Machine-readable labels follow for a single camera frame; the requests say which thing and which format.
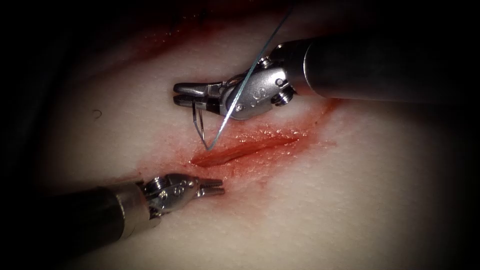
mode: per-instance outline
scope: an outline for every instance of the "dark background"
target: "dark background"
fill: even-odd
[[[342,5],[342,1],[330,2]],[[8,244],[10,251],[18,256],[26,253],[29,258],[41,254],[38,249],[42,245],[34,243],[32,238],[32,235],[42,233],[36,231],[36,223],[42,222],[42,209],[36,208],[38,194],[31,188],[40,180],[32,167],[45,116],[57,101],[60,86],[78,53],[95,41],[100,29],[124,16],[141,12],[146,7],[168,10],[177,8],[177,5],[178,2],[166,1],[62,1],[22,3],[3,9],[7,13],[3,36],[7,47],[4,50],[7,72],[1,99],[6,122],[2,131],[2,160],[7,178],[2,198],[7,209],[4,220],[9,221],[10,227],[6,232],[13,232],[9,233],[13,236],[12,243]],[[457,176],[458,188],[452,194],[452,207],[458,213],[458,237],[461,238],[459,244],[452,245],[452,265],[446,267],[478,265],[478,177],[474,174],[477,137],[474,130],[479,122],[475,110],[479,87],[474,84],[478,76],[474,74],[478,69],[474,43],[478,35],[475,9],[462,1],[362,1],[359,5],[371,10],[383,26],[392,31],[415,30],[444,36],[445,43],[452,48],[451,53],[462,59],[458,69],[464,72],[465,89],[451,94],[464,96],[465,103],[439,107],[433,112],[438,114],[440,125],[457,135],[452,138],[452,144],[458,143],[457,154],[461,157],[452,157],[449,164],[441,164],[450,166],[452,174]],[[117,37],[128,35],[128,31],[134,29],[118,33]],[[40,262],[28,261],[33,265]]]

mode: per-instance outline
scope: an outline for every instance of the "red blood stain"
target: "red blood stain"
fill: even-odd
[[[159,160],[155,157],[156,152],[165,145],[178,145],[175,136],[171,136],[154,149],[151,156],[141,160],[137,170],[148,167],[144,175],[175,172],[222,179],[226,193],[205,200],[212,204],[215,211],[226,215],[245,215],[255,220],[264,215],[265,207],[276,196],[271,184],[290,169],[294,160],[311,148],[321,153],[337,146],[334,140],[322,137],[322,132],[330,121],[331,113],[340,104],[338,99],[319,102],[317,108],[299,117],[300,120],[286,121],[281,125],[268,124],[265,119],[252,119],[258,121],[252,128],[252,125],[232,120],[212,152],[206,152],[198,142],[195,150],[183,148],[176,151],[171,159]],[[254,204],[255,207],[246,211],[246,204]]]

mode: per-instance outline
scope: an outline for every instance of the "metal screw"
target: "metal screw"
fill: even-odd
[[[271,64],[270,59],[268,58],[268,56],[267,56],[267,57],[262,57],[262,58],[260,58],[260,60],[258,61],[258,63],[259,63],[262,67],[264,67],[264,68],[268,67],[268,66]]]
[[[179,196],[180,194],[182,194],[182,192],[184,192],[184,188],[179,186],[179,187],[175,188],[175,190],[173,191],[173,194]]]
[[[243,110],[243,109],[244,109],[244,106],[243,106],[242,104],[237,104],[237,105],[235,106],[235,111],[237,111],[237,112],[240,112],[240,111]]]
[[[165,200],[167,199],[167,197],[168,197],[168,195],[167,195],[167,193],[165,192],[165,190],[162,191],[162,192],[159,194],[159,196],[160,196],[160,199],[161,199],[162,201],[165,201]]]

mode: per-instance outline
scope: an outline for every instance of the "pale skin surface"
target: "pale skin surface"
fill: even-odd
[[[292,15],[273,42],[308,37]],[[258,18],[219,32],[216,40],[185,43],[157,58],[69,85],[50,121],[40,155],[46,186],[62,191],[101,185],[137,169],[163,145],[159,160],[200,143],[191,110],[172,102],[174,83],[205,78],[220,81],[245,70],[276,17]],[[89,65],[100,63],[92,61]],[[310,98],[269,112],[294,119]],[[92,110],[100,109],[102,116]],[[416,268],[442,265],[451,241],[442,213],[444,189],[436,176],[449,135],[416,107],[351,101],[324,128],[335,140],[292,157],[275,176],[275,194],[262,216],[225,215],[212,201],[198,200],[165,216],[156,228],[101,248],[71,263],[79,269],[319,269]],[[354,116],[343,122],[345,116]],[[205,122],[220,117],[204,114]],[[174,136],[174,141],[161,136]],[[168,173],[146,170],[149,177]],[[236,210],[262,207],[242,201]]]

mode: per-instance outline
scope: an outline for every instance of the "metal jaw tip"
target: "metal jaw tip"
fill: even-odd
[[[223,181],[220,179],[170,173],[148,182],[144,192],[151,215],[161,216],[183,208],[192,199],[224,194],[222,185]]]

